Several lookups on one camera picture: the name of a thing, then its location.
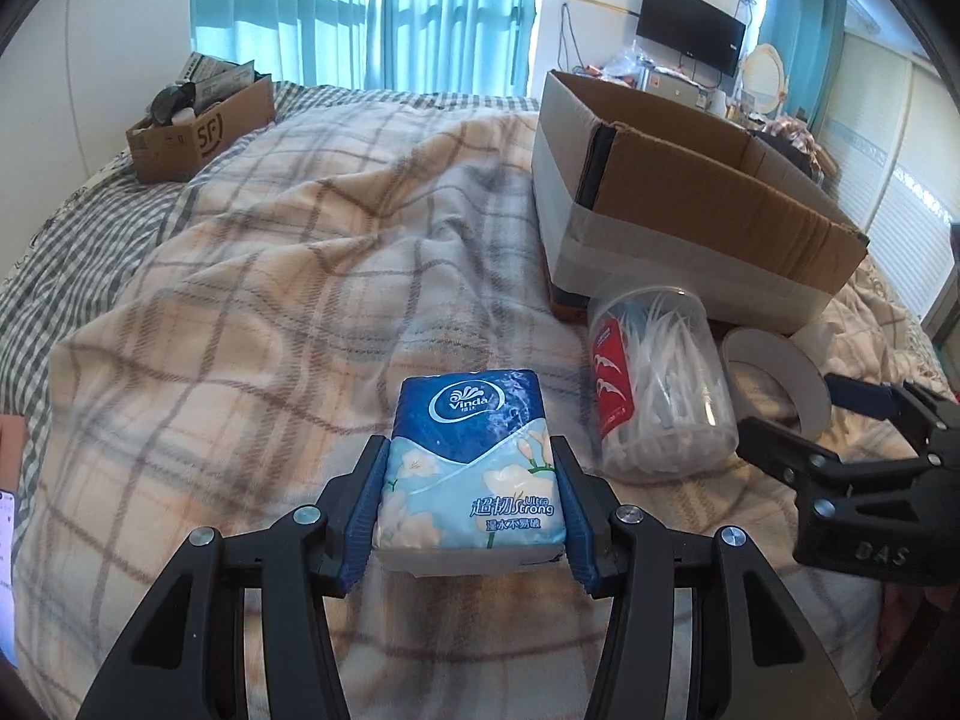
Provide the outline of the smartphone lit screen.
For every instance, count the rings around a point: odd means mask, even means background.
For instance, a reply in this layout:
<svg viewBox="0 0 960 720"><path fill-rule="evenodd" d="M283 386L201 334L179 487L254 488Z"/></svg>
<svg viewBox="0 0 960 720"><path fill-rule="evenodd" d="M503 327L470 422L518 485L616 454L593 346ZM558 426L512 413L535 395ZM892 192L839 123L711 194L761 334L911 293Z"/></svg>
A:
<svg viewBox="0 0 960 720"><path fill-rule="evenodd" d="M14 598L11 584L13 562L14 495L0 494L0 647L2 655L16 665L14 642Z"/></svg>

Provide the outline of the teal curtain right window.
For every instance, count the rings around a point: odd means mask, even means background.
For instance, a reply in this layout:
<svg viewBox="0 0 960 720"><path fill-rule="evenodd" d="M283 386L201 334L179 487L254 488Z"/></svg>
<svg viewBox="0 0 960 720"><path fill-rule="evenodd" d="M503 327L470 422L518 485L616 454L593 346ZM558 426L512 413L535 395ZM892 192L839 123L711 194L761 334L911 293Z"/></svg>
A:
<svg viewBox="0 0 960 720"><path fill-rule="evenodd" d="M817 125L839 66L848 0L766 0L758 40L781 57L788 91L784 110L804 110Z"/></svg>

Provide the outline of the white sliding wardrobe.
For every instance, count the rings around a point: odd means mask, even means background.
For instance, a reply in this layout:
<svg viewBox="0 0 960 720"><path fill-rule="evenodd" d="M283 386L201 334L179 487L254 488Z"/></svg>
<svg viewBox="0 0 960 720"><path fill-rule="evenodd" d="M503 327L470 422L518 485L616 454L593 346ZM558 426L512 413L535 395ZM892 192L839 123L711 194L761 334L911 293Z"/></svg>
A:
<svg viewBox="0 0 960 720"><path fill-rule="evenodd" d="M850 32L815 135L838 164L828 193L898 297L926 317L952 271L958 223L958 110L946 85Z"/></svg>

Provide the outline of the brown leather wallet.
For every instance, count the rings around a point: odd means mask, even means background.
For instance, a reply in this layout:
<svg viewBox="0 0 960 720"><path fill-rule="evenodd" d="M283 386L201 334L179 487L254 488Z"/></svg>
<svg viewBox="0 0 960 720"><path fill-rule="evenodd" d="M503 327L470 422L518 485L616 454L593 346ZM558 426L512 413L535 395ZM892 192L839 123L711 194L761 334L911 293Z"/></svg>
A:
<svg viewBox="0 0 960 720"><path fill-rule="evenodd" d="M16 415L0 416L0 489L16 496L28 444L28 425Z"/></svg>

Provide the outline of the small SF cardboard box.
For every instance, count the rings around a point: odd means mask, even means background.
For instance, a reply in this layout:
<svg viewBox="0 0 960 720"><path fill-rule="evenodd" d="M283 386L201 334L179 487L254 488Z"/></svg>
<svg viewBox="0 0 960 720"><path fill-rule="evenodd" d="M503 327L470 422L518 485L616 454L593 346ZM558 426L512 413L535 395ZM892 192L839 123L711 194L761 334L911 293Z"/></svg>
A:
<svg viewBox="0 0 960 720"><path fill-rule="evenodd" d="M275 119L274 83L254 62L192 52L127 137L142 184L185 182L238 138Z"/></svg>

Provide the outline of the black wall television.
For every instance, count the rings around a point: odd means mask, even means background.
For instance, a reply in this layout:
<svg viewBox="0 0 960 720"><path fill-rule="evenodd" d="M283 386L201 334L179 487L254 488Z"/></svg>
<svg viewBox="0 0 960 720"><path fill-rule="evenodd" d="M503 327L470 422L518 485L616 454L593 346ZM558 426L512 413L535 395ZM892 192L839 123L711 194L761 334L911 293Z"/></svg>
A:
<svg viewBox="0 0 960 720"><path fill-rule="evenodd" d="M636 34L732 76L745 26L704 0L641 0Z"/></svg>

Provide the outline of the white oval mirror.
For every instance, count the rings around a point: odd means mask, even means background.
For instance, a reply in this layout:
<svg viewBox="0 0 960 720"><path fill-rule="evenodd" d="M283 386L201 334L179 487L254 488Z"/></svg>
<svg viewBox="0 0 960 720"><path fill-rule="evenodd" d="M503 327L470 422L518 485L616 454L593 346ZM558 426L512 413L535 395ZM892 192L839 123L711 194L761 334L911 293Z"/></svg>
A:
<svg viewBox="0 0 960 720"><path fill-rule="evenodd" d="M771 44L758 44L742 60L740 100L758 115L776 115L788 96L788 76L781 55Z"/></svg>

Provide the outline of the clear cotton swab jar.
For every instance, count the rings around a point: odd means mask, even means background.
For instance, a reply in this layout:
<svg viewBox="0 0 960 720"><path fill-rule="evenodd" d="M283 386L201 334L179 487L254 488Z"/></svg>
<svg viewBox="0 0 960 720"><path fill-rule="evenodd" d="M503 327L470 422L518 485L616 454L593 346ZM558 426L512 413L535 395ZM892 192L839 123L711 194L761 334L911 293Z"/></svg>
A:
<svg viewBox="0 0 960 720"><path fill-rule="evenodd" d="M695 294L631 289L594 299L587 316L606 470L685 478L734 453L734 406Z"/></svg>

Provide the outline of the plaid beige blanket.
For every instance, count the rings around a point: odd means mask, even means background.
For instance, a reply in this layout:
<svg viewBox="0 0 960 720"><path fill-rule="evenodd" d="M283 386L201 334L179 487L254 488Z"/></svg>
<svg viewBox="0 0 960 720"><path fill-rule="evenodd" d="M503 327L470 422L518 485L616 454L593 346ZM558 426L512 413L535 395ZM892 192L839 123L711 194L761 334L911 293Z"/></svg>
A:
<svg viewBox="0 0 960 720"><path fill-rule="evenodd" d="M391 432L407 377L534 369L550 429L599 458L586 330L556 320L545 288L535 124L439 130L427 195L395 211L313 181L263 200L207 188L117 304L50 351L49 442L13 558L18 671L50 718L75 717L192 528L258 530L314 499ZM796 343L822 371L947 388L871 259ZM742 525L866 708L882 590L791 559L789 489L735 455L683 481L608 477L669 527ZM565 564L416 580L371 561L327 614L353 718L583 718L608 603Z"/></svg>

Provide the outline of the blue tissue pack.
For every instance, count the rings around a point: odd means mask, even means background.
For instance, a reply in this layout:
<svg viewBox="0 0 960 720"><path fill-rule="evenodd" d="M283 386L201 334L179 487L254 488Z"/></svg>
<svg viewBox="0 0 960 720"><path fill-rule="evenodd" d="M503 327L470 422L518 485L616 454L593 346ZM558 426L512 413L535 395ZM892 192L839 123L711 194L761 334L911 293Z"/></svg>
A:
<svg viewBox="0 0 960 720"><path fill-rule="evenodd" d="M560 561L565 516L537 374L410 377L395 408L374 557L413 577Z"/></svg>

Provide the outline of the white tape roll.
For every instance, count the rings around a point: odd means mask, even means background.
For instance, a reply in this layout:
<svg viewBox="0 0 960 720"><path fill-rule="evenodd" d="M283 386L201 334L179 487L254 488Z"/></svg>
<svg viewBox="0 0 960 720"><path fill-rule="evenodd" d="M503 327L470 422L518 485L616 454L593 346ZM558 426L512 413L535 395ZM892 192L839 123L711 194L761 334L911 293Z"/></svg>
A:
<svg viewBox="0 0 960 720"><path fill-rule="evenodd" d="M753 367L779 385L794 406L802 437L814 440L830 427L832 399L827 382L809 356L789 338L758 328L740 327L727 333L719 349L727 390L739 421L759 418L761 411L737 383L736 364Z"/></svg>

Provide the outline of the checked grey bedsheet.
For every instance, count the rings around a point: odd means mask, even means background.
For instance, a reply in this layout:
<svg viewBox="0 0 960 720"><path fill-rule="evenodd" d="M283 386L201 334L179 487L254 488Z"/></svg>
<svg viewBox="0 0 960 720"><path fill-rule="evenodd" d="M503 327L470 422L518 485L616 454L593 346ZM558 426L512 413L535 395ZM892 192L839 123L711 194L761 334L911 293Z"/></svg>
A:
<svg viewBox="0 0 960 720"><path fill-rule="evenodd" d="M249 188L263 200L313 181L373 213L427 195L425 143L467 119L532 117L523 96L358 91L270 85L280 167L239 162L265 135L257 125L183 181L144 184L122 151L65 200L2 284L2 408L26 421L14 520L26 525L50 436L49 356L70 333L112 309L153 250L187 229L207 188Z"/></svg>

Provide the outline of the large teal curtain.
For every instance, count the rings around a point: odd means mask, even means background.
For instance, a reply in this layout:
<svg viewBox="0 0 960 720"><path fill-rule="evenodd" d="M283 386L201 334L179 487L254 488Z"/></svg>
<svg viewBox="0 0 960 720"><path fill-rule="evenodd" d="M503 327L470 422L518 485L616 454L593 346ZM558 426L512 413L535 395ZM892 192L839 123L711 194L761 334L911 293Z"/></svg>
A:
<svg viewBox="0 0 960 720"><path fill-rule="evenodd" d="M521 96L535 0L190 0L190 42L304 86Z"/></svg>

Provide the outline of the open brown cardboard box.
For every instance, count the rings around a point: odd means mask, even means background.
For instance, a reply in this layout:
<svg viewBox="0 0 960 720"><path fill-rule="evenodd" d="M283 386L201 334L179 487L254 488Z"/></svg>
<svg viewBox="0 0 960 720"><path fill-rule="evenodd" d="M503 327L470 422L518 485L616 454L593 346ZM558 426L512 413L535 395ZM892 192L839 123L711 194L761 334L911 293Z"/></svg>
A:
<svg viewBox="0 0 960 720"><path fill-rule="evenodd" d="M656 94L552 71L532 183L551 310L669 286L715 322L793 333L866 258L867 239L747 130Z"/></svg>

